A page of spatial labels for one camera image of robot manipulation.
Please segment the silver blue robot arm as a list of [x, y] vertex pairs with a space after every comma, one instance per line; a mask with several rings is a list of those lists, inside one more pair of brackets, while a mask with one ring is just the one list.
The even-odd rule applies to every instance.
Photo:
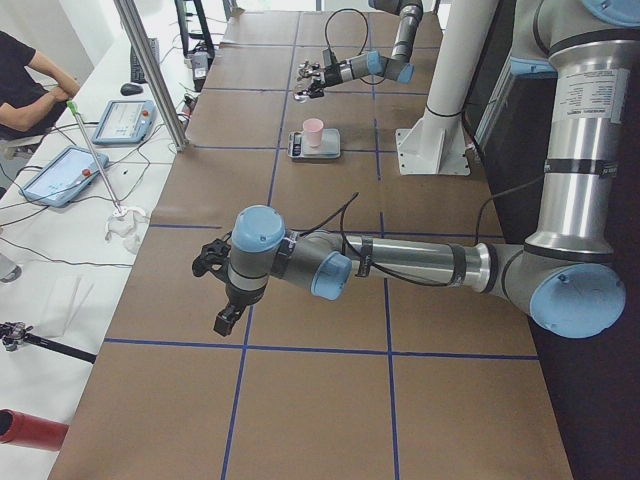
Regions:
[[[366, 77], [379, 76], [380, 83], [390, 79], [399, 83], [409, 83], [414, 72], [410, 59], [413, 52], [417, 29], [423, 18], [421, 1], [369, 1], [368, 5], [399, 17], [399, 25], [390, 57], [381, 55], [377, 50], [364, 51], [369, 34], [369, 24], [364, 13], [355, 8], [342, 8], [334, 11], [325, 22], [324, 38], [326, 49], [322, 52], [324, 65], [306, 60], [300, 64], [297, 73], [297, 85], [293, 97], [298, 102], [321, 98], [326, 88], [353, 80], [368, 84]], [[365, 24], [365, 39], [358, 54], [344, 60], [338, 60], [328, 36], [331, 20], [345, 11], [359, 14]]]
[[333, 300], [350, 276], [371, 271], [499, 296], [566, 338], [588, 338], [610, 327], [624, 310], [626, 291], [610, 266], [604, 228], [628, 81], [638, 59], [635, 1], [519, 2], [512, 72], [557, 77], [536, 231], [519, 246], [356, 238], [321, 227], [289, 230], [274, 209], [251, 206], [192, 265], [195, 276], [209, 273], [226, 286], [228, 302], [215, 331], [230, 334], [270, 278]]

